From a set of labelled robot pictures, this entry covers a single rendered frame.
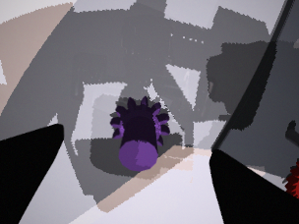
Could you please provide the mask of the red gear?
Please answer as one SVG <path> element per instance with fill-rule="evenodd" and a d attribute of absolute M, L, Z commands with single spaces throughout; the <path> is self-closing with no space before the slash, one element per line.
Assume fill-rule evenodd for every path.
<path fill-rule="evenodd" d="M 296 168 L 292 168 L 290 176 L 286 178 L 287 184 L 286 186 L 286 193 L 288 192 L 292 196 L 299 198 L 299 160 L 296 162 Z"/>

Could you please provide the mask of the purple gear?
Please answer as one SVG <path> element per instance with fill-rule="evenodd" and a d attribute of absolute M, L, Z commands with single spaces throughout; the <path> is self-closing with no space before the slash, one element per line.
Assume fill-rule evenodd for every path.
<path fill-rule="evenodd" d="M 170 135 L 166 123 L 168 113 L 160 113 L 161 103 L 149 108 L 149 100 L 143 97 L 137 105 L 133 97 L 127 100 L 127 108 L 117 105 L 115 113 L 119 117 L 110 120 L 110 127 L 117 128 L 112 139 L 121 140 L 119 159 L 127 170 L 142 172 L 149 170 L 157 160 L 157 145 L 162 146 L 162 136 Z"/>

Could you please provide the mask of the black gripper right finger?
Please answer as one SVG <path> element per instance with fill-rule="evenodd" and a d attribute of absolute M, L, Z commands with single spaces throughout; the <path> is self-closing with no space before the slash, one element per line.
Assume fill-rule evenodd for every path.
<path fill-rule="evenodd" d="M 299 224 L 299 198 L 214 150 L 209 173 L 223 224 Z"/>

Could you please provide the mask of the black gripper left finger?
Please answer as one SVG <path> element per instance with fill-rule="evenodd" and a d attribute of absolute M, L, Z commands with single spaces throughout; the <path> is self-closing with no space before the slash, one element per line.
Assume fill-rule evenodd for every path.
<path fill-rule="evenodd" d="M 63 139 L 56 123 L 0 140 L 0 224 L 19 224 Z"/>

